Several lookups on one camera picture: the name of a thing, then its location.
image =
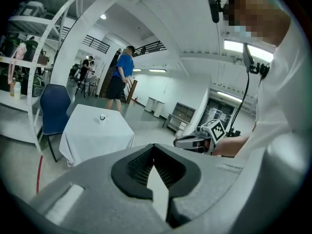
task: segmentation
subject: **metal rack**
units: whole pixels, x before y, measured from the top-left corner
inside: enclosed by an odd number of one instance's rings
[[[42,118],[39,116],[40,108],[37,109],[35,118],[33,114],[33,106],[39,100],[39,97],[32,97],[33,80],[37,67],[48,68],[49,66],[38,64],[37,61],[46,39],[58,40],[60,46],[61,34],[55,25],[63,15],[60,27],[62,31],[67,15],[78,18],[82,14],[83,0],[35,1],[42,2],[45,8],[51,13],[55,12],[55,15],[52,20],[30,16],[13,16],[8,20],[8,32],[35,35],[41,38],[32,61],[16,60],[16,65],[29,68],[27,95],[21,96],[17,101],[9,95],[9,92],[0,90],[0,103],[7,106],[0,106],[0,134],[34,143],[41,152],[38,134],[42,128]],[[0,57],[0,62],[10,63],[10,61],[11,58]]]

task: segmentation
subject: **gray floor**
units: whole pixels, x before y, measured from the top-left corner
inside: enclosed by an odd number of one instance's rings
[[[70,95],[72,96],[74,92],[75,87],[70,86]],[[70,114],[77,104],[105,108],[106,102],[107,100],[104,98],[88,97],[87,95],[86,98],[83,98],[83,94],[78,93],[68,113]],[[141,105],[133,101],[129,105],[123,104],[122,110],[123,117],[135,133],[133,146],[149,143],[173,145],[175,138],[173,132],[161,128],[164,123],[163,119],[154,117],[151,113],[144,111]],[[61,157],[58,151],[60,138],[61,135],[52,139],[53,149],[57,157]],[[37,174],[41,155],[43,155],[43,160],[39,190],[68,171],[65,158],[55,163],[46,140],[43,139],[40,144],[42,147],[41,154],[33,144],[0,136],[0,176],[7,189],[25,202],[29,202],[36,195]],[[161,187],[161,189],[158,189],[158,193],[155,194],[155,208],[164,218],[166,203],[163,199],[168,197],[168,191],[156,170],[152,169],[148,188],[154,190],[157,187]]]

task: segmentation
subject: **fluorescent light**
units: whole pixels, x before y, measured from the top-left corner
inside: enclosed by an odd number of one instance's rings
[[[161,73],[165,73],[166,70],[164,69],[150,69],[151,72],[161,72]]]
[[[228,94],[226,94],[226,93],[224,93],[224,92],[218,91],[218,94],[219,94],[219,95],[222,95],[222,96],[225,96],[225,97],[228,97],[228,98],[231,98],[231,99],[236,100],[236,101],[238,101],[238,102],[242,102],[241,99],[239,99],[239,98],[237,98],[237,97],[234,97],[234,96],[231,96],[231,95],[228,95]]]
[[[248,48],[249,48],[250,54],[254,57],[258,57],[267,62],[271,62],[273,60],[273,54],[268,51],[265,51],[263,49],[259,49],[257,47],[253,47],[250,45],[248,45]]]
[[[248,48],[249,48],[250,54],[253,57],[258,57],[267,62],[271,62],[273,60],[273,54],[268,51],[259,49],[251,45],[248,45]],[[243,53],[243,44],[240,42],[224,40],[224,49]]]
[[[224,49],[243,53],[243,44],[240,42],[224,40]]]

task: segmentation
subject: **railing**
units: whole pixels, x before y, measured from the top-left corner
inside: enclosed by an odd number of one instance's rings
[[[150,44],[147,44],[143,47],[137,48],[133,54],[133,57],[141,56],[147,53],[157,52],[161,50],[166,50],[164,44],[161,41],[156,41]]]
[[[130,101],[131,101],[132,95],[136,89],[136,86],[137,86],[137,80],[132,81],[131,79],[129,79],[129,83],[126,83],[126,87],[128,90],[128,96],[126,99],[127,104],[130,104]]]
[[[62,38],[65,38],[69,31],[70,31],[70,28],[63,27]],[[98,39],[95,39],[94,37],[92,37],[90,35],[87,35],[83,39],[82,43],[91,47],[91,48],[97,49],[97,50],[99,50],[105,54],[110,47],[110,45],[108,45],[108,44],[106,44],[106,43],[104,43]]]

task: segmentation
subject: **white tablecloth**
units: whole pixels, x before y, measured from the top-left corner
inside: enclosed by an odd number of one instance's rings
[[[108,120],[100,124],[99,115]],[[78,104],[62,134],[59,151],[73,166],[132,146],[134,133],[118,111]]]

